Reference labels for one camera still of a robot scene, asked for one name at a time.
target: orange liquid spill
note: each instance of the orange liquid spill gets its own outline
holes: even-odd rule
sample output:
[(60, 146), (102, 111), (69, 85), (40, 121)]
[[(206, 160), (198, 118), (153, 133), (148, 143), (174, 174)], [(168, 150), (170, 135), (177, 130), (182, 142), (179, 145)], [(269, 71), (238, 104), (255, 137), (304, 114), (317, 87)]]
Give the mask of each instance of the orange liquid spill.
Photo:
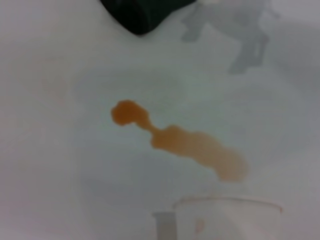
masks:
[(245, 160), (233, 149), (224, 147), (204, 132), (189, 132), (177, 125), (165, 129), (155, 127), (147, 110), (131, 100), (123, 100), (111, 110), (113, 121), (120, 125), (135, 123), (151, 133), (151, 145), (180, 157), (191, 158), (206, 168), (215, 170), (221, 181), (239, 182), (248, 173)]

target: black bottle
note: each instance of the black bottle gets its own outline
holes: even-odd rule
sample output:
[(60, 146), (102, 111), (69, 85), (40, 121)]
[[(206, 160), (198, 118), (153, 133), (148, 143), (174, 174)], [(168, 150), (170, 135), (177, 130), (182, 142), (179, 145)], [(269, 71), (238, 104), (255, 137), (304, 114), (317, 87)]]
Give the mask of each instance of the black bottle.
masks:
[(128, 31), (144, 35), (154, 30), (173, 11), (196, 0), (100, 0)]

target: orange stain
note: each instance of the orange stain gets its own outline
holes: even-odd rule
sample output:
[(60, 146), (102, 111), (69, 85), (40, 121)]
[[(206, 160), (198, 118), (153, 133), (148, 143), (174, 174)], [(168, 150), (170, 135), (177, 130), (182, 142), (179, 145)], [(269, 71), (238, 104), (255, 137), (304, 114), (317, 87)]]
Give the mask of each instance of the orange stain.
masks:
[(223, 146), (204, 132), (189, 132), (177, 125), (165, 129), (155, 127), (149, 113), (131, 100), (123, 100), (111, 110), (113, 121), (124, 126), (135, 123), (152, 135), (151, 145), (180, 157), (191, 158), (200, 165), (215, 170), (221, 181), (242, 181), (248, 173), (245, 160), (233, 149)]

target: beaker rim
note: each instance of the beaker rim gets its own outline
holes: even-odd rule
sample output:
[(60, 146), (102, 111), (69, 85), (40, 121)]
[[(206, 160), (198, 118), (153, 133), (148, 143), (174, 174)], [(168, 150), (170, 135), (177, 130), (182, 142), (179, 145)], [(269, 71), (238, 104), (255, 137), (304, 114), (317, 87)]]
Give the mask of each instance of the beaker rim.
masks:
[(212, 200), (226, 200), (226, 201), (241, 201), (241, 202), (251, 202), (263, 205), (269, 205), (270, 207), (278, 208), (280, 213), (283, 212), (283, 207), (277, 202), (271, 201), (269, 199), (257, 196), (248, 195), (202, 195), (202, 196), (187, 196), (181, 198), (179, 201), (173, 204), (173, 209), (176, 209), (184, 204), (191, 204), (197, 202), (206, 202)]

